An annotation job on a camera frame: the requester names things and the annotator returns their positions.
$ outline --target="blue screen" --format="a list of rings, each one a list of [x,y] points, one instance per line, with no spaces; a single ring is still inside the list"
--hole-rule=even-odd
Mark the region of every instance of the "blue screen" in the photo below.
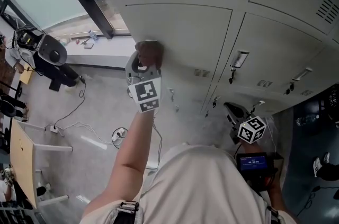
[[[265,156],[242,157],[240,159],[240,167],[242,171],[267,168]]]

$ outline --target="white t-shirt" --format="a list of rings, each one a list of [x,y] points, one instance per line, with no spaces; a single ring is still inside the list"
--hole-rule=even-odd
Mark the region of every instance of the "white t-shirt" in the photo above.
[[[234,160],[215,147],[185,146],[167,159],[142,195],[145,224],[263,224],[270,223],[267,203],[238,172]],[[107,204],[88,214],[81,224],[105,223]],[[295,224],[279,211],[282,224]]]
[[[7,188],[8,185],[4,181],[0,181],[0,202],[6,201],[5,194],[7,193]],[[14,186],[12,186],[11,200],[16,201]]]

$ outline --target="floor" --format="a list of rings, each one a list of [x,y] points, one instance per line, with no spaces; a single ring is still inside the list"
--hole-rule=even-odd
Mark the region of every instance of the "floor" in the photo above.
[[[326,93],[316,95],[295,106],[294,120],[306,114],[318,114],[318,100],[323,100],[325,95]],[[316,122],[307,126],[299,127],[296,123],[293,124],[291,161],[282,191],[287,206],[298,214],[314,187],[336,187],[316,192],[311,207],[299,215],[302,223],[339,223],[339,204],[338,200],[333,199],[334,193],[339,189],[338,181],[328,182],[315,178],[312,166],[314,158],[318,156],[322,159],[327,151],[331,154],[330,162],[339,164],[338,146],[339,129],[328,118],[326,110],[320,113],[320,118]]]
[[[124,71],[74,67],[85,76],[85,102],[70,117],[57,125],[64,128],[76,122],[90,124],[96,133],[110,141],[113,130],[129,128],[136,112],[134,101],[126,93],[127,83]],[[50,80],[33,74],[29,85],[23,85],[21,99],[28,100],[30,107],[29,123],[38,126],[53,124],[73,110],[80,102],[79,84],[72,93],[61,86],[59,92],[48,89]],[[235,151],[228,132],[226,120],[203,115],[190,115],[171,106],[170,97],[163,97],[162,106],[156,115],[155,124],[163,136],[162,155],[172,146],[188,142],[190,144],[216,145]],[[277,142],[278,130],[269,118],[273,139]],[[69,145],[71,153],[37,152],[37,168],[42,170],[42,182],[52,185],[51,195],[69,195],[69,200],[43,207],[40,212],[47,223],[79,223],[85,206],[105,188],[114,163],[117,149],[101,143],[92,132],[83,127],[66,130],[65,137],[46,131],[28,130],[29,136],[42,144]],[[269,133],[264,134],[262,144],[268,151],[274,151]],[[159,136],[153,133],[149,156],[150,165],[157,164]]]

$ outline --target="person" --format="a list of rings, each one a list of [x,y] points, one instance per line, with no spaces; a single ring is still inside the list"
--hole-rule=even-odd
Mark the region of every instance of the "person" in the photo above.
[[[5,59],[7,63],[13,67],[18,73],[24,72],[24,67],[20,64],[21,56],[19,51],[15,48],[12,48],[12,41],[7,41],[6,36],[0,34],[0,49],[5,51]],[[66,85],[67,87],[74,87],[78,83],[80,77],[74,70],[72,70],[68,65],[64,64],[61,66],[55,66],[44,59],[42,59],[38,52],[33,55],[33,59],[27,61],[31,67],[35,67],[30,70],[35,70],[51,80],[58,80],[61,84]]]
[[[313,162],[314,176],[325,181],[339,180],[339,165],[333,165],[329,162],[329,153],[325,153],[323,162],[317,157]]]
[[[0,181],[0,202],[8,202],[8,201],[19,201],[24,202],[24,204],[27,204],[27,209],[30,209],[30,205],[28,202],[26,202],[26,195],[21,190],[19,184],[11,180],[4,179],[4,173],[1,171],[2,174],[2,181]],[[37,188],[37,196],[44,195],[47,191],[51,189],[51,185],[48,183],[46,186],[40,186]]]
[[[81,224],[113,223],[119,217],[116,210],[129,215],[128,208],[137,206],[125,201],[135,199],[142,187],[153,123],[154,110],[135,115],[108,185],[87,205]],[[258,144],[241,142],[246,153],[261,151]],[[279,179],[268,194],[278,222],[271,221],[274,210],[245,182],[231,155],[216,147],[182,144],[163,156],[142,194],[135,223],[296,223],[282,199]]]
[[[20,110],[17,110],[15,109],[16,111],[16,114],[15,116],[16,117],[19,117],[19,118],[23,118],[23,119],[28,119],[28,111],[29,111],[29,108],[27,106],[26,103],[23,103],[11,96],[9,96],[8,94],[6,94],[2,89],[0,89],[0,99],[2,101],[6,101],[6,102],[9,102],[12,106],[14,107],[19,107],[19,108],[22,108],[23,109],[23,112],[21,112]],[[4,105],[2,108],[0,108],[0,111],[4,111],[3,113],[6,115],[6,110],[3,110],[3,109],[6,109],[8,105]]]

